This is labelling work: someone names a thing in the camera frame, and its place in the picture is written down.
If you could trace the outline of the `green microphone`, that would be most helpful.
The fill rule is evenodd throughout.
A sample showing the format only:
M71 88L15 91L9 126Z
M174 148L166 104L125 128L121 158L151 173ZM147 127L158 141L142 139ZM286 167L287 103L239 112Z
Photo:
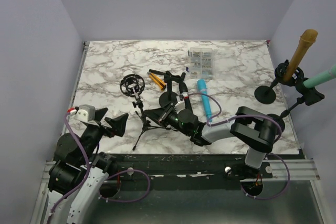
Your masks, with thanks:
M335 72L336 72L336 65L333 65L330 69L321 72L310 79L305 80L303 82L303 85L308 89L314 88L315 86L318 86L332 79L335 79L336 75Z

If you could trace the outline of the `black microphone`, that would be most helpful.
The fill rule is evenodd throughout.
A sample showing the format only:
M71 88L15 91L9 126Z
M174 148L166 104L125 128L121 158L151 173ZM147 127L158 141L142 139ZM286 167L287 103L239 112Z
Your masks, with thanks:
M185 84L185 82L180 82L179 85L178 85L178 88L179 88L179 91L180 91L181 98L184 101L185 108L190 110L193 113L192 105L191 105L191 102L190 102L190 99L189 99L187 85Z

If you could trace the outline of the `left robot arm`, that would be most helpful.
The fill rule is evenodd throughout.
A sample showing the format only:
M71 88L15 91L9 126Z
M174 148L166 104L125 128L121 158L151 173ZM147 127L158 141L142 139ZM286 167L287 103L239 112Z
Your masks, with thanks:
M59 138L49 170L44 223L82 223L103 182L116 175L116 157L98 152L99 142L104 136L122 137L129 115L111 119L107 111L86 104L67 111L68 132Z

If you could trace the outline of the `gold microphone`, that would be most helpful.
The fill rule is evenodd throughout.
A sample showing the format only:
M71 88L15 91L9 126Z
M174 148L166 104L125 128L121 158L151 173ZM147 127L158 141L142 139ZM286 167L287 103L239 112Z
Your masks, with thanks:
M299 66L303 57L307 53L308 49L316 42L317 36L318 32L315 29L307 29L300 36L296 51L294 52L291 60L289 61L286 73L283 76L284 82L290 80L296 68Z

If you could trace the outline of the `black clip microphone stand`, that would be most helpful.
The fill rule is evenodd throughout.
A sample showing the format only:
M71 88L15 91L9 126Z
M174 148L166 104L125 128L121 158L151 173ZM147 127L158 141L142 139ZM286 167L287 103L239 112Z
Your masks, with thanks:
M180 76L173 75L171 72L166 71L164 73L164 83L166 84L166 91L159 97L159 105L165 107L168 104L176 105L178 103L178 94L172 91L172 82L180 84L184 81L186 73L183 72Z

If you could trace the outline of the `blue toy microphone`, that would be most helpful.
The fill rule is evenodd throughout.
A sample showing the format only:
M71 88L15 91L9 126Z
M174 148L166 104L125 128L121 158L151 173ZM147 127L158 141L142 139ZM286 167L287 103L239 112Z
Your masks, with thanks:
M203 79L199 79L197 81L197 89L200 93L202 93L201 97L202 97L202 103L203 103L203 108L204 108L204 112L205 112L205 116L206 119L210 119L212 116L212 110L211 110L211 105L209 102L209 98L207 95L207 86L206 86L206 82Z

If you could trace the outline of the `black round-base shock-mount stand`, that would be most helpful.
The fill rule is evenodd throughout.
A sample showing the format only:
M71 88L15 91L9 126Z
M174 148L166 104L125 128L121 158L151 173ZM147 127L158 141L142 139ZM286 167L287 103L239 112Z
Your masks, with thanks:
M289 60L280 63L275 69L275 79L272 81L271 85L259 86L256 88L254 91L254 96L258 102L262 104L272 104L276 99L274 88L277 84L281 83L285 86L294 87L296 85L297 79L304 77L302 69L297 67L289 81L284 81L283 77L287 71L288 66Z

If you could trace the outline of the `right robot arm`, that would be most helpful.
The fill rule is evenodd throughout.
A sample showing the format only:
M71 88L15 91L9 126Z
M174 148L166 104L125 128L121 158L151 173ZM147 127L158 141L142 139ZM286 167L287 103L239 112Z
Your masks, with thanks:
M189 109L176 112L173 105L145 110L144 115L162 127L171 126L198 146L211 145L225 138L240 139L248 145L241 171L249 178L259 174L266 154L272 151L282 134L282 127L274 118L246 106L239 107L233 117L214 124L201 122Z

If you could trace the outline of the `black tripod shock-mount stand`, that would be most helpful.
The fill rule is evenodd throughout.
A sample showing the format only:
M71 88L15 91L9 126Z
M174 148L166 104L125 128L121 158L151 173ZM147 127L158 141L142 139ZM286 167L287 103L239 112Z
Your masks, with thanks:
M144 109L143 109L144 107L143 101L141 100L141 97L140 97L140 95L144 91L145 82L144 82L144 79L140 75L138 74L126 75L121 80L119 87L120 87L122 94L124 94L127 97L132 97L135 99L132 102L133 107L135 109L136 108L140 109L140 113L138 111L135 112L142 122L142 131L140 135L138 136L138 139L135 145L132 148L132 150L135 151L141 136L146 131L154 130L154 129L166 129L167 130L167 128L151 125L151 122L146 118L146 115L144 114Z

